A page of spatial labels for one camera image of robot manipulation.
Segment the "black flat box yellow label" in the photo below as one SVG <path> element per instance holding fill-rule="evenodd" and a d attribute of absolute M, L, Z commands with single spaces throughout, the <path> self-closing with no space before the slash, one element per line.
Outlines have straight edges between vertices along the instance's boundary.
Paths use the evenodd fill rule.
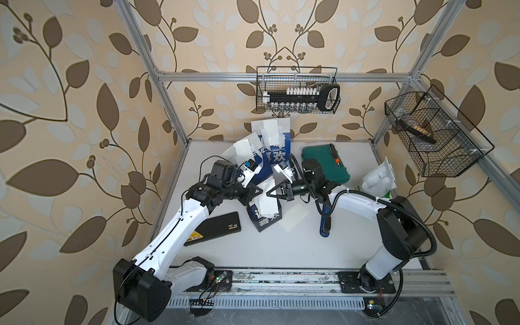
<path fill-rule="evenodd" d="M 239 233 L 241 222 L 237 212 L 211 217 L 202 222 L 190 235 L 184 246 L 192 246 L 201 242 Z"/>

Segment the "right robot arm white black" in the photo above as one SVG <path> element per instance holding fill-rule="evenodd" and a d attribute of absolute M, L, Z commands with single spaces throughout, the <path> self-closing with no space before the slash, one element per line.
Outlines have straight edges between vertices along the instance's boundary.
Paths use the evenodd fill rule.
<path fill-rule="evenodd" d="M 290 201 L 295 196 L 309 195 L 321 215 L 320 234 L 328 237 L 332 214 L 337 208 L 345 209 L 378 223 L 382 246 L 360 268 L 357 283 L 365 291 L 373 291 L 392 272 L 401 272 L 412 259 L 427 257 L 437 250 L 436 239 L 424 222 L 404 207 L 397 199 L 379 198 L 360 190 L 336 190 L 340 183 L 328 180 L 321 164 L 314 158 L 299 165 L 293 155 L 288 164 L 275 166 L 279 173 L 294 167 L 296 176 L 286 176 L 279 184 L 268 188 L 266 196 Z"/>

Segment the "blue stapler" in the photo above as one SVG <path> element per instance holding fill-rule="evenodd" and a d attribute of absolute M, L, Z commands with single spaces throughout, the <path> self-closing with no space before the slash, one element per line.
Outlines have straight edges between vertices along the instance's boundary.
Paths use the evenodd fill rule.
<path fill-rule="evenodd" d="M 328 237 L 331 229 L 331 208 L 328 205 L 323 205 L 322 207 L 322 217 L 320 222 L 320 235 L 322 237 Z"/>

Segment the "green white tissue pack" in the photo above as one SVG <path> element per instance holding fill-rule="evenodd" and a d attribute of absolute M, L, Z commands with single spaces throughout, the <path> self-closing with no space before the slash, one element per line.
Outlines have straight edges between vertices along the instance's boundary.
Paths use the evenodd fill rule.
<path fill-rule="evenodd" d="M 378 197 L 386 196 L 397 187 L 394 169 L 388 158 L 368 173 L 359 186 L 361 191 Z"/>

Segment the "pale yellow receipt sheet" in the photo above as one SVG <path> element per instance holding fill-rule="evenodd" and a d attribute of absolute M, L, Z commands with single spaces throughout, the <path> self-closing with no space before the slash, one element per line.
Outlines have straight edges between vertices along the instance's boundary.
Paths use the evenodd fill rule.
<path fill-rule="evenodd" d="M 286 232 L 290 232 L 307 217 L 308 213 L 309 211 L 302 204 L 296 204 L 283 215 L 278 223 Z"/>

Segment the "small blue white bag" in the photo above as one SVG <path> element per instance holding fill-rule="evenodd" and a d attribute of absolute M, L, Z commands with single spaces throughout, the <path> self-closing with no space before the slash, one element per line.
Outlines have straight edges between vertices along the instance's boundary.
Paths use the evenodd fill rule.
<path fill-rule="evenodd" d="M 253 225 L 255 226 L 258 232 L 264 231 L 265 229 L 272 226 L 276 222 L 279 222 L 282 219 L 282 206 L 279 200 L 277 200 L 277 203 L 278 212 L 269 216 L 262 215 L 255 203 L 251 203 L 249 206 L 246 207 L 246 212 L 249 216 L 249 219 L 252 221 Z"/>

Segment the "black socket tool set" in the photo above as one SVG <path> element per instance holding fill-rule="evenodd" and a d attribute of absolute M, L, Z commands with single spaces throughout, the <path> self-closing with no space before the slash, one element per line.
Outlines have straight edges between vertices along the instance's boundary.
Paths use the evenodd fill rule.
<path fill-rule="evenodd" d="M 316 87 L 288 87 L 284 91 L 263 92 L 260 102 L 275 112 L 300 114 L 333 114 L 340 102 L 339 84 L 318 84 Z"/>

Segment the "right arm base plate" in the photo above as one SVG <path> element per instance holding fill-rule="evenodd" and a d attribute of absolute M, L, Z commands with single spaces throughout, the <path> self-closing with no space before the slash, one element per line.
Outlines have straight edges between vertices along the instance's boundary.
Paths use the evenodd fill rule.
<path fill-rule="evenodd" d="M 344 271 L 338 272 L 338 281 L 342 293 L 376 295 L 394 294 L 397 291 L 391 274 L 377 280 L 368 272 Z"/>

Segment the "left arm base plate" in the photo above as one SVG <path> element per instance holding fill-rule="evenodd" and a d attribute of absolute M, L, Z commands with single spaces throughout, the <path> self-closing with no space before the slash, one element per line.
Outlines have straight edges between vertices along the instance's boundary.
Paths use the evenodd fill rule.
<path fill-rule="evenodd" d="M 218 284 L 215 284 L 217 278 L 219 278 L 222 274 L 225 274 L 226 277 L 223 277 L 222 281 Z M 208 272 L 205 276 L 203 282 L 195 287 L 190 287 L 186 290 L 189 293 L 195 292 L 203 292 L 205 289 L 210 288 L 212 285 L 217 285 L 219 287 L 219 292 L 228 292 L 232 288 L 232 280 L 233 271 L 231 269 L 213 269 Z"/>

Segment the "dark brush in basket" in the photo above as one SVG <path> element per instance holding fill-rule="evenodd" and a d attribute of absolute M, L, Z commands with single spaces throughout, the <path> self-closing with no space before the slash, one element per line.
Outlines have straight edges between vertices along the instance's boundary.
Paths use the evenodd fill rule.
<path fill-rule="evenodd" d="M 398 119 L 398 125 L 404 130 L 412 134 L 415 138 L 425 141 L 430 144 L 436 144 L 437 140 L 432 137 L 432 134 L 426 129 L 419 127 L 416 124 L 410 124 L 407 119 Z"/>

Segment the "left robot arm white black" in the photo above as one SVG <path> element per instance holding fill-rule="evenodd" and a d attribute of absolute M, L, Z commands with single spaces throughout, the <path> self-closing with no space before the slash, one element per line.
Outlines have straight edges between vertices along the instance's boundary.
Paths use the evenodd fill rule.
<path fill-rule="evenodd" d="M 115 301 L 148 322 L 156 320 L 172 296 L 190 288 L 213 288 L 219 282 L 214 264 L 194 257 L 176 268 L 171 279 L 171 263 L 192 233 L 225 200 L 248 205 L 263 191 L 252 179 L 262 166 L 253 159 L 242 165 L 218 160 L 210 173 L 186 191 L 178 211 L 154 240 L 132 260 L 121 259 L 113 269 Z"/>

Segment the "aluminium rail front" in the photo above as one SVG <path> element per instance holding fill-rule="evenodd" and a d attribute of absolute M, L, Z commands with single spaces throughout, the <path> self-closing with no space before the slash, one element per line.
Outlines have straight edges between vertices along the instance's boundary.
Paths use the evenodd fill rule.
<path fill-rule="evenodd" d="M 138 306 L 159 316 L 167 308 L 206 310 L 346 310 L 385 307 L 396 296 L 444 299 L 455 296 L 442 271 L 409 269 L 390 274 L 375 292 L 356 283 L 355 270 L 245 269 L 226 270 L 226 277 L 208 291 L 190 288 L 178 294 L 152 294 Z"/>

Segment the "large blue white tote bag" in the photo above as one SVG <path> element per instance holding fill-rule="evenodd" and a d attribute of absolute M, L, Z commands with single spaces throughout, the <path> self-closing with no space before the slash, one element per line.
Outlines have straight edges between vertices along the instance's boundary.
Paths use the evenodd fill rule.
<path fill-rule="evenodd" d="M 251 123 L 264 145 L 264 152 L 271 165 L 287 162 L 291 154 L 291 119 L 265 119 Z"/>

